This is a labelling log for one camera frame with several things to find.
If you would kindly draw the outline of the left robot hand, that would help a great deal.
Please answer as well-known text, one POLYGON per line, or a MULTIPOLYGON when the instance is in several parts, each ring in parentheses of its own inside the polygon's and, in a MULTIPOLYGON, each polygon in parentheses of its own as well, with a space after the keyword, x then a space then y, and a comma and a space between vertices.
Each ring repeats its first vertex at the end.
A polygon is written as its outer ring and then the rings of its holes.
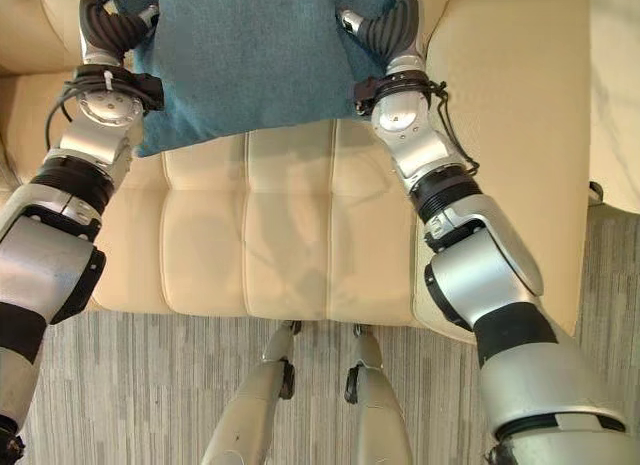
POLYGON ((125 55, 155 32, 160 10, 151 4, 138 14, 111 13, 109 0, 80 0, 78 6, 84 65, 122 66, 125 55))

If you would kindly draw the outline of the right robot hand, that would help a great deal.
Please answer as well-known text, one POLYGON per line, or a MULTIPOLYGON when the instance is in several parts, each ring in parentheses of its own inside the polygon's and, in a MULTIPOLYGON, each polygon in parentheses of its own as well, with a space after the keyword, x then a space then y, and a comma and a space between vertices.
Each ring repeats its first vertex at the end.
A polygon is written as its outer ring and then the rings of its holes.
POLYGON ((419 0, 393 0, 380 14, 369 17, 339 5, 335 17, 349 36, 344 44, 350 42, 346 53, 355 79, 425 70, 419 0))

